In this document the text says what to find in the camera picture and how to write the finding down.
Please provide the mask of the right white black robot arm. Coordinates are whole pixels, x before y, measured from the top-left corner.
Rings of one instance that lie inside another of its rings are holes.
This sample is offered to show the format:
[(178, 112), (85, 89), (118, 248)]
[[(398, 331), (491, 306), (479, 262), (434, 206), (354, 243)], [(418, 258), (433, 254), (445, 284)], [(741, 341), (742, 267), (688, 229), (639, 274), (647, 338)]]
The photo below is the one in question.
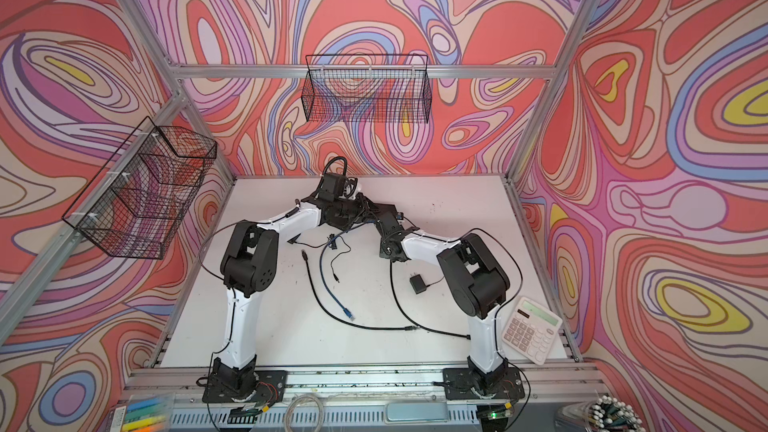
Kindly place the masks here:
[(391, 263), (423, 261), (438, 266), (456, 305), (468, 317), (468, 371), (474, 391), (496, 392), (507, 360), (497, 350), (492, 314), (505, 302), (510, 280), (482, 238), (467, 233), (460, 238), (434, 237), (415, 227), (404, 228), (395, 206), (377, 204), (373, 214), (380, 234), (380, 256)]

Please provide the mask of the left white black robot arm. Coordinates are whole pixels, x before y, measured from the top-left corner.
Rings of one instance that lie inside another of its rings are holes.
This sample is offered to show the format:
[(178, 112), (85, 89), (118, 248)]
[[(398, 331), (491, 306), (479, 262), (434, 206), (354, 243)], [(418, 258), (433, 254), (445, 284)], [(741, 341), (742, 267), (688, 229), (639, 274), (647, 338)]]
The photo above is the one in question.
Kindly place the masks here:
[(214, 354), (209, 387), (223, 388), (236, 401), (256, 391), (256, 339), (248, 328), (256, 324), (262, 295), (276, 276), (279, 245), (324, 224), (345, 231), (364, 221), (364, 206), (355, 199), (357, 179), (347, 171), (347, 159), (336, 156), (326, 163), (315, 190), (287, 212), (234, 225), (220, 264), (223, 284), (233, 293), (231, 317), (226, 343)]

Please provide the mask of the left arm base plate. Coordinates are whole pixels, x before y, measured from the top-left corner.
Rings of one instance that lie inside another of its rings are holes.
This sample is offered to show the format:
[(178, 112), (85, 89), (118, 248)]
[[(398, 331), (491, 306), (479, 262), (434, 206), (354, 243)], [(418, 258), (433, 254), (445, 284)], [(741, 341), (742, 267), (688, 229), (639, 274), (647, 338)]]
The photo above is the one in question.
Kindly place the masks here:
[(202, 401), (206, 404), (274, 404), (283, 400), (287, 378), (285, 370), (217, 370), (208, 377)]

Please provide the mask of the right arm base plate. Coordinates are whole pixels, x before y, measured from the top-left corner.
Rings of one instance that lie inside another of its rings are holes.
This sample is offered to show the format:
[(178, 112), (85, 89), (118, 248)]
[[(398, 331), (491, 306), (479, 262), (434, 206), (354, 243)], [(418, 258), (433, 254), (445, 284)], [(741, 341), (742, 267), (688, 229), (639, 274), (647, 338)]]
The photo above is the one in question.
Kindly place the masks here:
[(465, 368), (444, 368), (442, 380), (448, 400), (510, 400), (512, 403), (526, 396), (524, 381), (517, 369), (501, 368), (493, 374), (482, 374)]

